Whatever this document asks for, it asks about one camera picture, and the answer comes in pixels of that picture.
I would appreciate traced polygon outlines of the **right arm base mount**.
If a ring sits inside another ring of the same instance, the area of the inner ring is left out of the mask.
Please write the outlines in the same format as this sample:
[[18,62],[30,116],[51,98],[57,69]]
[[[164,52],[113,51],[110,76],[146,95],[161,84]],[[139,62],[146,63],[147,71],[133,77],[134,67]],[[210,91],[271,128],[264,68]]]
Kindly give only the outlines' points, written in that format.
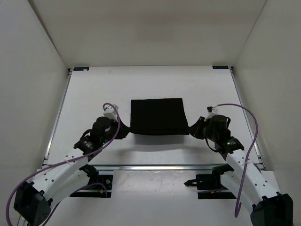
[[233,172],[228,164],[213,167],[211,174],[197,174],[195,179],[187,180],[184,185],[196,187],[199,200],[235,199],[236,197],[221,184],[221,176]]

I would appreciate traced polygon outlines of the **black skirt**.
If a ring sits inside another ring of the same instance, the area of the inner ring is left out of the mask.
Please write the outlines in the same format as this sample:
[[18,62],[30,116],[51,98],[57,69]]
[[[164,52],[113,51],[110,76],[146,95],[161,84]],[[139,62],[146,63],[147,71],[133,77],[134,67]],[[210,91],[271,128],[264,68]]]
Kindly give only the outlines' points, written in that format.
[[131,100],[130,132],[146,136],[188,135],[182,98]]

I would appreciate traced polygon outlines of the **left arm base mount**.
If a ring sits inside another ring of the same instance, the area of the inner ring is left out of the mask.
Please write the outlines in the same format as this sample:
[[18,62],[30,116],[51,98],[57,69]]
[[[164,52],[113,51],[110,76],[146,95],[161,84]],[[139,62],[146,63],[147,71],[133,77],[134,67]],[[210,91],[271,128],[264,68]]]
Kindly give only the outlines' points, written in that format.
[[90,179],[88,185],[77,190],[70,197],[78,198],[111,198],[113,171],[98,171],[96,178]]

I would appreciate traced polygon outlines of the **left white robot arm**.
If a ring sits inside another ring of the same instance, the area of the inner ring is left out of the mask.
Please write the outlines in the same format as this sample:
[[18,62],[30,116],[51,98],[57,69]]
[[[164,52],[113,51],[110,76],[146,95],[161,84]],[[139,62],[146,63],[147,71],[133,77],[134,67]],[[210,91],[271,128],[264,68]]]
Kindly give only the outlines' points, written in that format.
[[99,117],[86,130],[62,164],[42,170],[33,181],[24,181],[16,190],[14,209],[32,226],[39,226],[51,210],[83,187],[100,184],[98,171],[89,162],[113,139],[124,139],[130,128],[120,120]]

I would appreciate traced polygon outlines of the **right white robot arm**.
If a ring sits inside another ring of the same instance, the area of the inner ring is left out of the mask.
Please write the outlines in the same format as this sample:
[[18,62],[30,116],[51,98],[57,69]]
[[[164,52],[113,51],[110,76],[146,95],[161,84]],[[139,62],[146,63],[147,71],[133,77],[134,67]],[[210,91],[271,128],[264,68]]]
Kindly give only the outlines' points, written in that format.
[[214,115],[200,117],[189,128],[189,134],[206,142],[214,142],[213,151],[225,164],[212,169],[211,184],[228,189],[250,213],[254,226],[293,225],[293,200],[271,185],[249,160],[243,145],[231,135],[230,118]]

